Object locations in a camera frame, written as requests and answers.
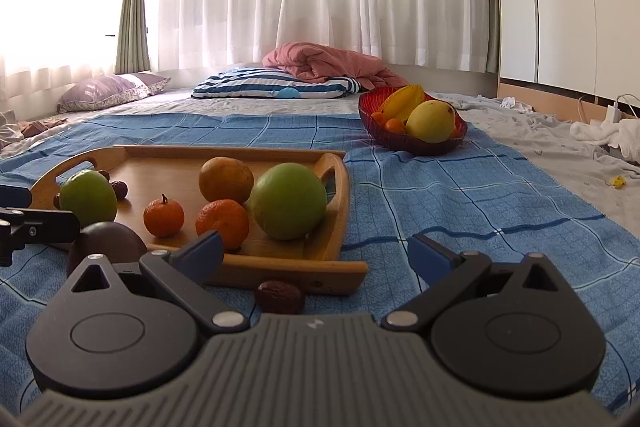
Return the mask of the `green apple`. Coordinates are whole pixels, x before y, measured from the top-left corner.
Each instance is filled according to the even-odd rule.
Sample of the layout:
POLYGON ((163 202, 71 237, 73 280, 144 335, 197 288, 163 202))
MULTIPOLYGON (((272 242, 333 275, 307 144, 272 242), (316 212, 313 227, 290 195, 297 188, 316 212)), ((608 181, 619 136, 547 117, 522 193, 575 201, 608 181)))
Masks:
POLYGON ((272 239, 290 241, 309 233, 326 214, 326 188, 309 168, 284 162, 267 170, 250 194, 250 212, 272 239))
POLYGON ((94 170, 81 170, 70 176, 60 190, 60 208, 71 211, 81 228, 93 223, 114 221, 117 198, 110 182, 94 170))

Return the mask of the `dark purple passion fruit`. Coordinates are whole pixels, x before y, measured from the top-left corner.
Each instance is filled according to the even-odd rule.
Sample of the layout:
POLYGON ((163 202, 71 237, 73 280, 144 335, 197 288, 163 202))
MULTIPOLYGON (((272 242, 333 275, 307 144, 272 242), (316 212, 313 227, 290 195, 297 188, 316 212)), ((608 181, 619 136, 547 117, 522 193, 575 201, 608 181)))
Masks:
POLYGON ((66 277, 93 254, 102 254, 112 263, 138 261, 148 252, 141 237, 126 225, 105 221, 83 228, 73 241, 66 262, 66 277))

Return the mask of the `orange tangerine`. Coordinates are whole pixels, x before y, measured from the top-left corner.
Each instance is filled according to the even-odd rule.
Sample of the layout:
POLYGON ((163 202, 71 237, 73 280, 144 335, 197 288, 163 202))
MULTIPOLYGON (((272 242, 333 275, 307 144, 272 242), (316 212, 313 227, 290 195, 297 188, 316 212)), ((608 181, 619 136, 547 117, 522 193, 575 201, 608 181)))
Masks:
POLYGON ((245 208, 233 199, 217 199, 205 205, 195 220, 198 235, 216 231, 225 251, 237 251, 250 233, 250 220, 245 208))

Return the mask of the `red jujube date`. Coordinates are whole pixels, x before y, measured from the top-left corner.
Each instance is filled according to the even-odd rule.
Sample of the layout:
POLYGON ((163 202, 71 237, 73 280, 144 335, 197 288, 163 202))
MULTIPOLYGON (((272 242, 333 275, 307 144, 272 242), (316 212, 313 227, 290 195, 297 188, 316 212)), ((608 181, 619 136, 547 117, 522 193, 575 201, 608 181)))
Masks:
POLYGON ((290 283, 265 281, 255 289, 254 297, 264 313, 293 315, 304 311, 305 294, 290 283))

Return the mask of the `large brownish orange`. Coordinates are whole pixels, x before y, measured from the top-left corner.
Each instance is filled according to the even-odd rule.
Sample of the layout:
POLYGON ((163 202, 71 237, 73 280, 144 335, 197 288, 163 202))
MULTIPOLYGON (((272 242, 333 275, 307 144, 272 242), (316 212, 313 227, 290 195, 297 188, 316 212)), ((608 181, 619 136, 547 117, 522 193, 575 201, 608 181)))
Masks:
POLYGON ((198 187, 207 202, 232 199, 243 205, 250 197, 254 176, 245 162, 217 156, 205 161, 198 174, 198 187))

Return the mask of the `small dates in tray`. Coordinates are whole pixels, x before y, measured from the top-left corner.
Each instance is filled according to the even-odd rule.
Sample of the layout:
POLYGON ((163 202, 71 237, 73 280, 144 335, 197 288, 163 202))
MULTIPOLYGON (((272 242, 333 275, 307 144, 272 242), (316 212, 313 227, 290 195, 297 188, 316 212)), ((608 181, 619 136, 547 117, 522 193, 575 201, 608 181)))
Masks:
POLYGON ((115 194, 115 198, 120 202, 128 195, 128 185, 124 181, 112 180, 111 175, 105 170, 99 170, 101 180, 96 184, 96 189, 102 195, 106 193, 106 187, 109 185, 115 194))

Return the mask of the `purple pillow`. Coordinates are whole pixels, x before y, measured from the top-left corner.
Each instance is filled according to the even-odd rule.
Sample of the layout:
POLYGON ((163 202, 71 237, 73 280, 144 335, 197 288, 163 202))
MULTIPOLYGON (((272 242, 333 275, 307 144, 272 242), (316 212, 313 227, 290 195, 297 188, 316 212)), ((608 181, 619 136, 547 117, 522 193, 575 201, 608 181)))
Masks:
POLYGON ((56 104, 58 113, 93 112, 162 93, 169 77, 136 72, 107 75, 82 80, 66 91, 56 104))

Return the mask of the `grey bed sheet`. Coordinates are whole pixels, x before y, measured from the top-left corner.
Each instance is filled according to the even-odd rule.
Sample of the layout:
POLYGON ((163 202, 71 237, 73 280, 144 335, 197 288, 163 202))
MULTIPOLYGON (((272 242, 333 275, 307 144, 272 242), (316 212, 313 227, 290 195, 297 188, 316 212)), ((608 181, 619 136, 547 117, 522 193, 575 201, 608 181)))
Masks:
MULTIPOLYGON (((590 202, 634 234, 639 232, 639 168, 603 150, 570 136, 570 125, 550 115, 520 113, 503 108, 495 98, 457 93, 436 93, 451 103, 469 124, 492 139, 515 148, 559 184, 590 202)), ((33 138, 6 146, 1 158, 7 160, 26 152, 51 136, 96 116, 192 113, 208 116, 232 114, 355 114, 358 98, 318 98, 318 100, 276 100, 275 98, 190 97, 188 89, 167 91, 137 102, 99 112, 70 113, 66 123, 33 138)))

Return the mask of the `wooden serving tray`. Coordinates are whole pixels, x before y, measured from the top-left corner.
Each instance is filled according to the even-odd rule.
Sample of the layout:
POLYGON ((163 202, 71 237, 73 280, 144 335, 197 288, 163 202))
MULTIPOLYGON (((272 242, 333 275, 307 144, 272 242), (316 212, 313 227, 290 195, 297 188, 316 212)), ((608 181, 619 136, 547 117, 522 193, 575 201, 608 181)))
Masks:
POLYGON ((151 249, 176 249, 196 239, 194 222, 206 200, 198 188, 198 173, 204 162, 216 156, 245 162, 254 176, 261 176, 281 162, 297 162, 323 181, 335 185, 326 217, 303 239, 279 242, 270 239, 256 223, 250 225, 246 241, 224 262, 209 282, 215 286, 254 289, 262 282, 291 283, 309 294, 350 295, 363 282, 369 267, 363 261, 341 257, 349 210, 349 177, 341 150, 293 150, 214 146, 114 145, 96 148, 66 159, 36 181, 32 207, 50 209, 64 174, 86 162, 112 178, 124 181, 128 196, 119 203, 116 219, 134 230, 151 249), (142 212, 146 205, 166 194, 183 208, 186 223, 168 239, 146 231, 142 212))

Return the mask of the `yellow mango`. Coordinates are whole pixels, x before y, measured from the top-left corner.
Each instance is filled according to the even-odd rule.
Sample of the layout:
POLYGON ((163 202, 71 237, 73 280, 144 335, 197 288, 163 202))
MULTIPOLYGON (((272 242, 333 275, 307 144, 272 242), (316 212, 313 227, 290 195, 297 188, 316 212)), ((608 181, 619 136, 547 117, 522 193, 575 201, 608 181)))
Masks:
POLYGON ((408 135, 425 143, 442 143, 454 133, 456 112, 443 101, 430 100, 413 109, 406 122, 408 135))

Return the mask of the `small orange in bowl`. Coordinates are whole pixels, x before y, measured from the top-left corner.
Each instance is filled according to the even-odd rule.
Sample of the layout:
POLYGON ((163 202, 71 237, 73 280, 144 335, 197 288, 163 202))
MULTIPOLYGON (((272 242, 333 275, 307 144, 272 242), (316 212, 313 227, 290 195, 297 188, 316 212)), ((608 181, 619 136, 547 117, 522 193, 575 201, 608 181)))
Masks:
POLYGON ((385 115, 383 113, 380 112, 376 112, 373 113, 371 115, 371 118, 381 127, 381 128, 385 128, 386 126, 386 122, 387 122, 387 118, 385 117, 385 115))
POLYGON ((398 118, 390 118, 389 120, 386 120, 384 129, 387 132, 398 135, 405 135, 407 133, 405 124, 398 118))

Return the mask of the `yellow starfruit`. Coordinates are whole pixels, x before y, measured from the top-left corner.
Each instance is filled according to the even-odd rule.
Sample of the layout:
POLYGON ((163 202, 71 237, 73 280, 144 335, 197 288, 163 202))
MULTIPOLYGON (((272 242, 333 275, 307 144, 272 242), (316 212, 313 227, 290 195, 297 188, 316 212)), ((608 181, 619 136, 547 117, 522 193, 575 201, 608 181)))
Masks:
POLYGON ((405 122, 413 109, 425 101, 425 92, 418 84, 409 84, 394 91, 382 103, 378 111, 385 120, 398 119, 405 122))

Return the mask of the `blue white striped pillow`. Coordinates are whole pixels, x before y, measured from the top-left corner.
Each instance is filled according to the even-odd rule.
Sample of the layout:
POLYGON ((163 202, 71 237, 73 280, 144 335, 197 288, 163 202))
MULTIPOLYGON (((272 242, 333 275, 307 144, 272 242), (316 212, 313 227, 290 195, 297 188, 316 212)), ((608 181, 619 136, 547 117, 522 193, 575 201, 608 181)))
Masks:
POLYGON ((192 90, 192 98, 344 98, 358 94, 360 84, 349 77, 305 82, 277 68, 240 67, 218 72, 192 90))

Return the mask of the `red glass fruit bowl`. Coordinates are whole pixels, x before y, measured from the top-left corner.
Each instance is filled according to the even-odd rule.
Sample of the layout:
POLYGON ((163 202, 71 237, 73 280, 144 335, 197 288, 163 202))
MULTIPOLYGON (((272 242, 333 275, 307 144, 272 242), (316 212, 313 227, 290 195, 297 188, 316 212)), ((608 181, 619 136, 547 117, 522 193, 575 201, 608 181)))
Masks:
POLYGON ((378 145, 382 145, 394 152, 407 152, 413 156, 440 156, 451 152, 463 143, 468 131, 468 124, 456 110, 454 110, 454 116, 456 116, 454 132, 452 132, 447 141, 442 143, 426 143, 410 135, 388 132, 377 124, 371 115, 395 91, 397 91, 396 87, 378 87, 360 95, 358 101, 359 116, 362 124, 378 145))

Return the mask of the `pink folded blanket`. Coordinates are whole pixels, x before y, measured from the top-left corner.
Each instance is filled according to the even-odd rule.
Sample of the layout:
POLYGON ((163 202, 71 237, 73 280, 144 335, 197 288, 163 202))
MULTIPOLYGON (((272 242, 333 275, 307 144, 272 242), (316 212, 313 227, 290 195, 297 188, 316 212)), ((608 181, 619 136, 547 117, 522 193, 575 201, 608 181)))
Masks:
POLYGON ((262 66, 285 70, 306 83, 348 77, 355 79, 367 91, 377 87, 400 88, 408 84, 379 57, 312 42, 282 44, 262 58, 262 66))

